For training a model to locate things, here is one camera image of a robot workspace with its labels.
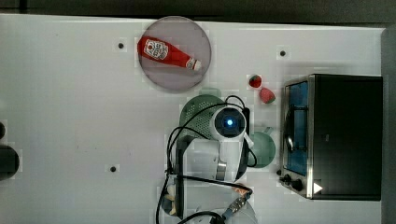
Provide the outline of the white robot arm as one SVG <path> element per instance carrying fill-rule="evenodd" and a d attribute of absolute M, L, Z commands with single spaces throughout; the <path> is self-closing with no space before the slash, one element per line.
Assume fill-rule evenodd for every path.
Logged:
<path fill-rule="evenodd" d="M 258 224 L 248 202 L 252 189 L 237 181 L 248 167 L 248 117 L 233 106 L 212 107 L 198 123 L 209 136 L 192 134 L 190 120 L 182 124 L 174 163 L 172 211 L 190 224 Z"/>

